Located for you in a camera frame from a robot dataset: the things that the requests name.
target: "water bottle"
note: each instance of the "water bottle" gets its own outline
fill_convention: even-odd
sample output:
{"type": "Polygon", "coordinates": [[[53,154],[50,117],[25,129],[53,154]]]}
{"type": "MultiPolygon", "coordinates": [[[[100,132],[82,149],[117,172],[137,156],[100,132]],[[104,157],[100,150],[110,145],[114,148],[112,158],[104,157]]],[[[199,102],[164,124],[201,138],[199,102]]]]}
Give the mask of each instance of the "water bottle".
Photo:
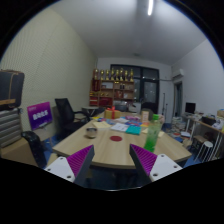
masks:
{"type": "Polygon", "coordinates": [[[152,121],[150,121],[150,124],[148,127],[148,134],[147,134],[144,149],[150,152],[154,152],[161,127],[162,127],[162,124],[159,121],[159,115],[153,114],[152,121]]]}

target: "wire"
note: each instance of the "wire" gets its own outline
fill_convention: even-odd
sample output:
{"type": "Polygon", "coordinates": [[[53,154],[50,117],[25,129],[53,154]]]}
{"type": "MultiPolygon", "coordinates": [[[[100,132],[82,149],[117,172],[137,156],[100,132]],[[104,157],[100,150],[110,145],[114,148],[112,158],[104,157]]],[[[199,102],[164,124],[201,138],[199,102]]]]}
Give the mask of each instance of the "wire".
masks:
{"type": "Polygon", "coordinates": [[[171,82],[173,80],[166,80],[166,79],[157,79],[158,81],[168,81],[168,82],[171,82]]]}

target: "ceiling light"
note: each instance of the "ceiling light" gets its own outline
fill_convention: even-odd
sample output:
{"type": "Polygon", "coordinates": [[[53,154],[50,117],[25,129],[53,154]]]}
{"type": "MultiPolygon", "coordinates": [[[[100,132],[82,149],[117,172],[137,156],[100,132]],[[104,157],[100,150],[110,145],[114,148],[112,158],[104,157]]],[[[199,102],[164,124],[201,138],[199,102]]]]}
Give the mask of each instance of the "ceiling light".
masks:
{"type": "Polygon", "coordinates": [[[153,0],[149,0],[149,9],[148,9],[149,16],[151,16],[152,14],[152,8],[153,8],[153,0]]]}

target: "computer monitor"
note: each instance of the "computer monitor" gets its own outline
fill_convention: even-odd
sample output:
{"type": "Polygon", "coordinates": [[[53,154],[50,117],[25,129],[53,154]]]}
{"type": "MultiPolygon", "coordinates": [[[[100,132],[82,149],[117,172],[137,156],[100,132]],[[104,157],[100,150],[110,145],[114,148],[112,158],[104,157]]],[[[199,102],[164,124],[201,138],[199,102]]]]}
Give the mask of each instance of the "computer monitor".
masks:
{"type": "Polygon", "coordinates": [[[50,102],[29,106],[27,107],[27,112],[32,130],[52,122],[50,102]]]}
{"type": "Polygon", "coordinates": [[[186,103],[185,112],[189,114],[194,114],[196,108],[195,103],[186,103]]]}

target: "trophy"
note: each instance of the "trophy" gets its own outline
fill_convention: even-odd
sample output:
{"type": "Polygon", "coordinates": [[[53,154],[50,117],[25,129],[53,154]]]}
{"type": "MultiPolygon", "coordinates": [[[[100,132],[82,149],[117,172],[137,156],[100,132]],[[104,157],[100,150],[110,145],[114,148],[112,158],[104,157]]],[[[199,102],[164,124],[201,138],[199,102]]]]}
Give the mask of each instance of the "trophy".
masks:
{"type": "Polygon", "coordinates": [[[110,71],[107,70],[107,71],[106,71],[106,80],[109,80],[109,73],[110,73],[110,71]]]}
{"type": "Polygon", "coordinates": [[[125,81],[128,81],[128,71],[127,70],[125,71],[124,76],[125,76],[125,81]]]}
{"type": "Polygon", "coordinates": [[[93,70],[93,79],[98,80],[99,70],[95,68],[93,70]]]}
{"type": "Polygon", "coordinates": [[[133,80],[133,75],[134,75],[134,73],[133,73],[133,69],[131,69],[131,80],[130,80],[130,82],[134,82],[134,80],[133,80]]]}
{"type": "Polygon", "coordinates": [[[111,80],[113,81],[114,80],[114,69],[112,68],[112,71],[111,71],[111,80]]]}
{"type": "Polygon", "coordinates": [[[119,70],[116,70],[116,81],[119,81],[119,70]]]}
{"type": "Polygon", "coordinates": [[[104,76],[104,71],[103,70],[100,71],[100,75],[101,75],[101,80],[103,80],[103,76],[104,76]]]}
{"type": "Polygon", "coordinates": [[[121,70],[120,70],[120,81],[124,81],[123,80],[123,74],[124,74],[124,70],[123,70],[123,68],[121,68],[121,70]]]}

